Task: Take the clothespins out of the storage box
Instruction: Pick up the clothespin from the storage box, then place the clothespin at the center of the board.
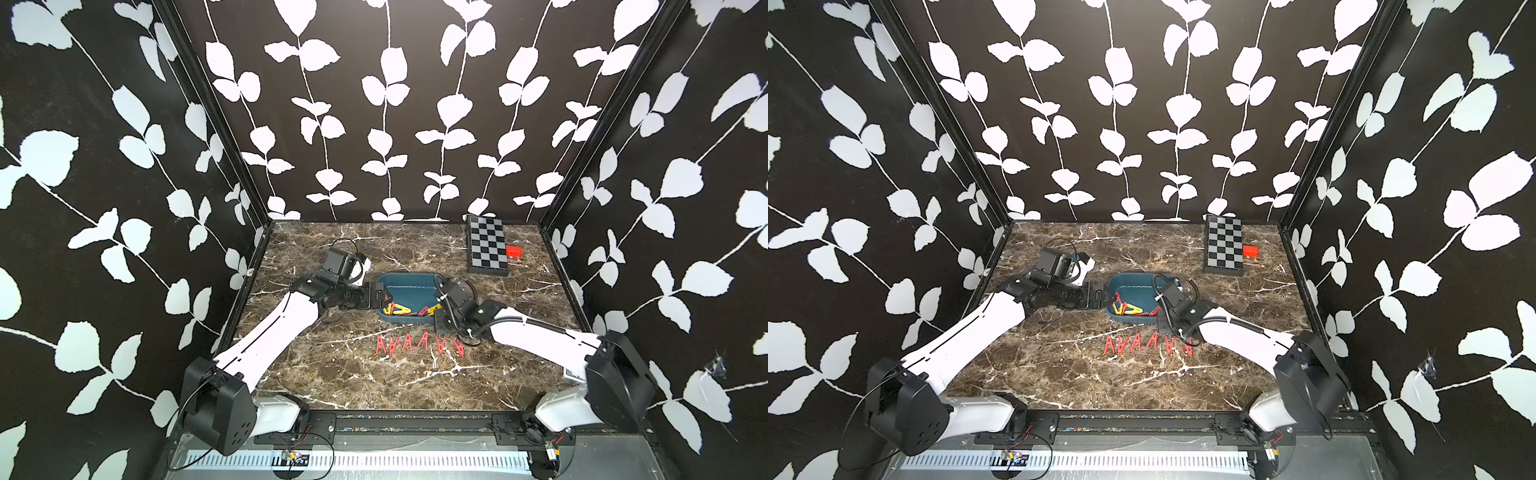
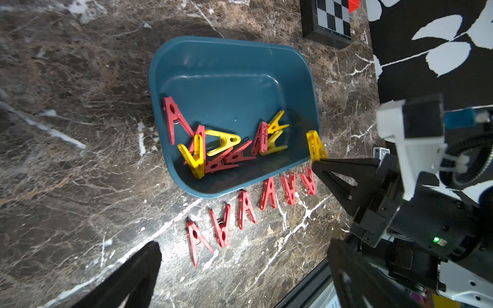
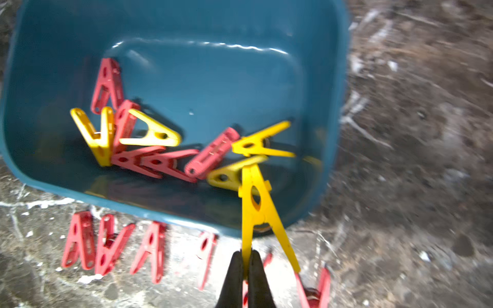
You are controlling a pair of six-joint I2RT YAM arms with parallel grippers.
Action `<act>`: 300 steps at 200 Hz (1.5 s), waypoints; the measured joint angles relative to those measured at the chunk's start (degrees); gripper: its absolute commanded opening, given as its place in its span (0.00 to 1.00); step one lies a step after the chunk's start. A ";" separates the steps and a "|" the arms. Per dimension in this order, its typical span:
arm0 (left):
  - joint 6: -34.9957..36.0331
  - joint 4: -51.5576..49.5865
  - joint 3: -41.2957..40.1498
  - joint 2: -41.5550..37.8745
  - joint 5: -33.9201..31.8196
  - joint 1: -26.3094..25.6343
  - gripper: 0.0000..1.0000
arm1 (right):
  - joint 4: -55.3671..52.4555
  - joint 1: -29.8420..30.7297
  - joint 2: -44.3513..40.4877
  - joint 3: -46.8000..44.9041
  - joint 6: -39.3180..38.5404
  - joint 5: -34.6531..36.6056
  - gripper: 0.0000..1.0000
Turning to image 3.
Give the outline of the yellow clothespin row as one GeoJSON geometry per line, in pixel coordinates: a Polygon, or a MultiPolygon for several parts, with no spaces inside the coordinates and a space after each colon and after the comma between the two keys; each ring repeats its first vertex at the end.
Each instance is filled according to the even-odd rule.
{"type": "Polygon", "coordinates": [[[241,255],[244,276],[248,274],[254,227],[264,224],[272,228],[294,272],[300,273],[298,259],[270,196],[271,188],[269,181],[263,178],[257,164],[251,164],[242,169],[242,183],[238,196],[242,199],[241,255]]]}

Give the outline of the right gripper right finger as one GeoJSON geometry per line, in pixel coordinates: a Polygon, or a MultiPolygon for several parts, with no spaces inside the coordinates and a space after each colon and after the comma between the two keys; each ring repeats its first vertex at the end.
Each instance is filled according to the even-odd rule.
{"type": "Polygon", "coordinates": [[[250,308],[276,308],[259,252],[253,250],[248,270],[250,308]]]}

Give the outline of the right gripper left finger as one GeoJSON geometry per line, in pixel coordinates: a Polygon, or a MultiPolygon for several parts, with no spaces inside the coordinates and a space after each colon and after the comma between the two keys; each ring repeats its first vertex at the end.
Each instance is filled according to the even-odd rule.
{"type": "Polygon", "coordinates": [[[215,308],[242,308],[243,307],[243,275],[244,264],[242,253],[232,254],[225,280],[215,308]]]}

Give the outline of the teal plastic storage box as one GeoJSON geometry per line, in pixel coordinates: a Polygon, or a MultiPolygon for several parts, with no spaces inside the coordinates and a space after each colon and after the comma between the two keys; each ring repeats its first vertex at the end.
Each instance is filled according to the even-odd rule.
{"type": "Polygon", "coordinates": [[[125,97],[204,147],[289,120],[261,165],[289,226],[322,201],[345,96],[343,1],[24,1],[1,92],[1,154],[28,186],[141,218],[241,234],[241,200],[206,183],[100,167],[69,112],[90,110],[101,59],[125,97]]]}

